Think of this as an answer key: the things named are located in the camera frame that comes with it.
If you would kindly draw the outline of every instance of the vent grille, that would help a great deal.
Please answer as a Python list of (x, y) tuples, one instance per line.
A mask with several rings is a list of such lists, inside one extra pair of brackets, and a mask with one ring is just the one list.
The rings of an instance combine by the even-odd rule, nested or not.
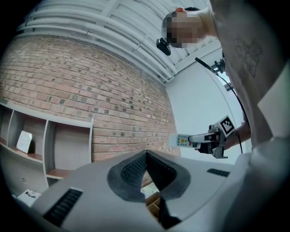
[(230, 172), (226, 172), (226, 171), (222, 171), (218, 169), (209, 169), (207, 170), (207, 172), (218, 175), (218, 176), (223, 176), (223, 177), (228, 177), (228, 175), (230, 174)]
[(45, 214), (44, 218), (59, 227), (81, 195), (82, 191), (69, 189)]

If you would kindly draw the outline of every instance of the white wall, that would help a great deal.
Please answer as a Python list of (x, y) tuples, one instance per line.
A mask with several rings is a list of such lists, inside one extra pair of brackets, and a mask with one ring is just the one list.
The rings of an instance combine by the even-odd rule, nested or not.
[[(215, 60), (221, 58), (221, 54), (222, 50), (218, 49), (201, 59), (213, 65)], [(179, 134), (206, 133), (210, 124), (226, 115), (229, 115), (235, 127), (239, 127), (243, 121), (242, 111), (236, 106), (235, 99), (230, 97), (218, 77), (198, 62), (179, 72), (166, 87)], [(215, 159), (191, 148), (181, 148), (182, 157), (229, 164), (235, 163), (240, 153), (240, 146), (237, 145), (225, 151), (224, 155), (228, 159)]]

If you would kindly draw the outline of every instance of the camera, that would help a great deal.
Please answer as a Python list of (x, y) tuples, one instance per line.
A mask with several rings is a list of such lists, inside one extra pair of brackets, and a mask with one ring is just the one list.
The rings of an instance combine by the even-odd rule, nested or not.
[(163, 39), (163, 38), (157, 39), (156, 40), (156, 47), (161, 52), (163, 52), (165, 55), (167, 55), (167, 56), (171, 55), (169, 44), (165, 41), (165, 39)]

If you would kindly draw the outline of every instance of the white ceiling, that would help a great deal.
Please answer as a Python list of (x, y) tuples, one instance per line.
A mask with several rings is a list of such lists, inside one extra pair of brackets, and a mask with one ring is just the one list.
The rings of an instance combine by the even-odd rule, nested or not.
[(44, 0), (18, 28), (21, 35), (54, 34), (104, 47), (167, 83), (175, 74), (220, 48), (214, 38), (166, 56), (156, 48), (163, 18), (176, 7), (203, 9), (208, 0)]

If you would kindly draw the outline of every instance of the brick wall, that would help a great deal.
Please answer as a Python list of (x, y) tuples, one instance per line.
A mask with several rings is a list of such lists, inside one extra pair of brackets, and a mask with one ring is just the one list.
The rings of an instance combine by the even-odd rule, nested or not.
[(176, 131), (164, 86), (127, 61), (64, 37), (12, 41), (0, 67), (0, 95), (71, 118), (94, 118), (92, 160), (168, 148)]

